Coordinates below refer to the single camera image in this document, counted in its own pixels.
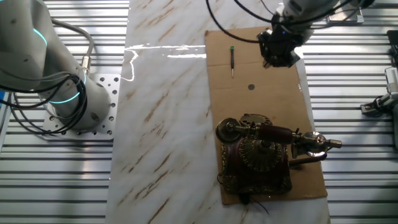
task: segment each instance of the metal mounting plate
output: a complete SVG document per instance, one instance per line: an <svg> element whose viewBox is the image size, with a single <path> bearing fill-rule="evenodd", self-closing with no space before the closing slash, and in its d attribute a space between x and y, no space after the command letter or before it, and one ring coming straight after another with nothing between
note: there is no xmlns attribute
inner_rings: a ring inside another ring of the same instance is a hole
<svg viewBox="0 0 398 224"><path fill-rule="evenodd" d="M100 83L105 87L106 91L109 93L109 97L111 98L111 107L109 109L109 113L99 125L97 125L93 129L86 130L84 132L69 130L65 134L55 134L55 136L46 135L44 136L44 138L49 140L112 140L116 127L116 114L118 111L118 98L121 82L120 77L121 76L118 74L90 74L90 78L94 82ZM50 104L48 105L48 108L50 111L53 110ZM43 125L44 129L54 131L62 126L63 124L58 119L54 119L51 114L45 114Z"/></svg>

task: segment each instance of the screwdriver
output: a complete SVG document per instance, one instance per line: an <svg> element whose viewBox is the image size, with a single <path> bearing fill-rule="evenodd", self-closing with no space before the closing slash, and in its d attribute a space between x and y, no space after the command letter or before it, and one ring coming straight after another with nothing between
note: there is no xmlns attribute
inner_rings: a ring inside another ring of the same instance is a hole
<svg viewBox="0 0 398 224"><path fill-rule="evenodd" d="M231 46L231 69L232 69L232 78L234 78L234 46Z"/></svg>

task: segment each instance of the cardboard sheet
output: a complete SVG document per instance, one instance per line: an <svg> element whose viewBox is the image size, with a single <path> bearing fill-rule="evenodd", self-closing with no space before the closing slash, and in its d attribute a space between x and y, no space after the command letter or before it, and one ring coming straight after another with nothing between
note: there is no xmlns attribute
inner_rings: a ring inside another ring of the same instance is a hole
<svg viewBox="0 0 398 224"><path fill-rule="evenodd" d="M255 39L265 27L233 29L231 33ZM245 113L267 116L273 125L302 133L311 131L304 97L300 91L295 66L269 68L262 66L258 44L234 40L222 31L206 31L206 54L210 83L213 125L225 118L239 119ZM234 79L231 77L231 52L234 46ZM221 143L216 140L218 169L221 172ZM292 160L290 147L289 160ZM290 169L293 188L285 195L256 195L258 201L296 200L326 197L325 181L320 162ZM227 194L221 186L223 204L240 203L238 196Z"/></svg>

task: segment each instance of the marble surface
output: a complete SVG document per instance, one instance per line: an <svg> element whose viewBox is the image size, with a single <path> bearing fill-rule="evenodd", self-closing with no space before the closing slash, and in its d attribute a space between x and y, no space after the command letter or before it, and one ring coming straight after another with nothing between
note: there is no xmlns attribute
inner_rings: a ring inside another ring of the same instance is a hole
<svg viewBox="0 0 398 224"><path fill-rule="evenodd" d="M210 2L226 28L267 25ZM260 1L242 3L271 18ZM327 223L326 198L263 203L269 215L221 204L206 30L217 27L204 0L131 1L106 223Z"/></svg>

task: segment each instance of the antique telephone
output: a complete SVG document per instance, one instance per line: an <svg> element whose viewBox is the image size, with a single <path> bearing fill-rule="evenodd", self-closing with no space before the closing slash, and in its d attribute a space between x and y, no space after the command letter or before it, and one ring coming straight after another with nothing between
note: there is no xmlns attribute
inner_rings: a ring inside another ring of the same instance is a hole
<svg viewBox="0 0 398 224"><path fill-rule="evenodd" d="M218 123L221 141L224 189L231 194L284 194L292 189L289 167L326 159L326 152L341 148L341 141L327 140L318 132L299 133L277 126L258 114L245 114L239 121L227 118ZM292 157L309 158L288 161Z"/></svg>

